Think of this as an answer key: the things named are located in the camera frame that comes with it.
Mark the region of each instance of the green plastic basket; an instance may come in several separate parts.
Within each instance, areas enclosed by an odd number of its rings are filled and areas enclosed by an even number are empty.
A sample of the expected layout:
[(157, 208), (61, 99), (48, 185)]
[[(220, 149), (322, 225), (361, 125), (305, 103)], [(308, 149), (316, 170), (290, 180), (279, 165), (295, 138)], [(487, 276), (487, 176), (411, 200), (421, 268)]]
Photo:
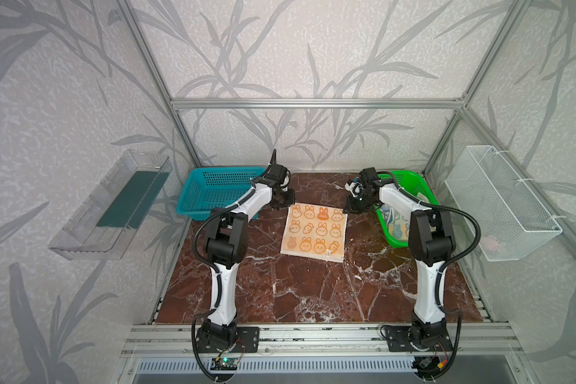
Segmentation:
[[(427, 196), (431, 204), (439, 204), (436, 197), (433, 196), (433, 192), (431, 192), (431, 189), (427, 185), (427, 182), (418, 173), (412, 171), (391, 171), (391, 172), (397, 178), (399, 185), (405, 188), (407, 192), (411, 193), (414, 196), (416, 196), (418, 192), (420, 192), (423, 195)], [(391, 176), (389, 174), (380, 174), (381, 179), (390, 179), (390, 177)], [(380, 220), (380, 225), (382, 226), (382, 231), (384, 231), (384, 236), (386, 237), (388, 245), (390, 245), (393, 248), (406, 248), (407, 242), (401, 242), (395, 239), (390, 234), (390, 232), (388, 232), (388, 226), (386, 226), (386, 221), (382, 216), (382, 212), (380, 210), (376, 210), (375, 212), (378, 215), (378, 219)]]

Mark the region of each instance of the blue plastic basket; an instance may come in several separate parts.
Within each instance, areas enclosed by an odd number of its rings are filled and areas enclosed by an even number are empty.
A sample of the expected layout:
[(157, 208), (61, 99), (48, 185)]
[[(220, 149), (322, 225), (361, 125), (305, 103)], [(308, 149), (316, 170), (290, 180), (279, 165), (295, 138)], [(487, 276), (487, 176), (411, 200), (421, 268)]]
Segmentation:
[(250, 189), (250, 179), (264, 171), (261, 166), (196, 168), (185, 182), (176, 211), (192, 220), (205, 220), (213, 208), (236, 202)]

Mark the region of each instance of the transparent acrylic tray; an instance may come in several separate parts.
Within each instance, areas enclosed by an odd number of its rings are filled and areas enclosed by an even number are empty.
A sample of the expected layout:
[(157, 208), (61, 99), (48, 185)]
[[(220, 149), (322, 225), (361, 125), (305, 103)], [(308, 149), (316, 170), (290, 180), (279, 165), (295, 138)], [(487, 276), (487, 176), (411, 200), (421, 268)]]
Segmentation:
[(49, 249), (69, 260), (119, 260), (172, 171), (166, 155), (124, 152)]

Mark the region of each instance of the black mounting plate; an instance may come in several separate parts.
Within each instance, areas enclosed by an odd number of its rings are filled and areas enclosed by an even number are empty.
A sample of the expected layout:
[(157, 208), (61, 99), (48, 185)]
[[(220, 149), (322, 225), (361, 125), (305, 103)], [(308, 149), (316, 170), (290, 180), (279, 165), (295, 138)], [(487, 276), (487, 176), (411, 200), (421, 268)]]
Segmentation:
[[(388, 344), (388, 351), (389, 352), (414, 352), (418, 351), (412, 343), (410, 342), (409, 336), (410, 326), (388, 326), (386, 327), (385, 333), (388, 336), (389, 340), (386, 341)], [(440, 344), (444, 347), (444, 350), (449, 353), (452, 351), (452, 340), (448, 337), (448, 333), (445, 334), (445, 337), (439, 341)], [(430, 351), (431, 353), (435, 353), (434, 348), (429, 348), (426, 351)]]
[[(241, 339), (243, 343), (235, 343), (235, 346), (229, 352), (241, 353), (245, 346), (245, 353), (258, 352), (258, 341), (260, 336), (259, 327), (237, 327), (237, 340)], [(196, 350), (199, 353), (216, 353), (217, 351), (209, 345), (209, 339), (198, 338)]]

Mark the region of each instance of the orange towel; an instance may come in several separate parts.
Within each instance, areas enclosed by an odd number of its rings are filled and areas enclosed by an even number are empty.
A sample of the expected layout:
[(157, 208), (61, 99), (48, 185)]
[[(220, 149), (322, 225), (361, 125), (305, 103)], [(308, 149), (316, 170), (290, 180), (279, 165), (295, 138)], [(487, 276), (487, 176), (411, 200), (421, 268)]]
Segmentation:
[(281, 252), (343, 262), (347, 221), (340, 208), (293, 204), (288, 210)]

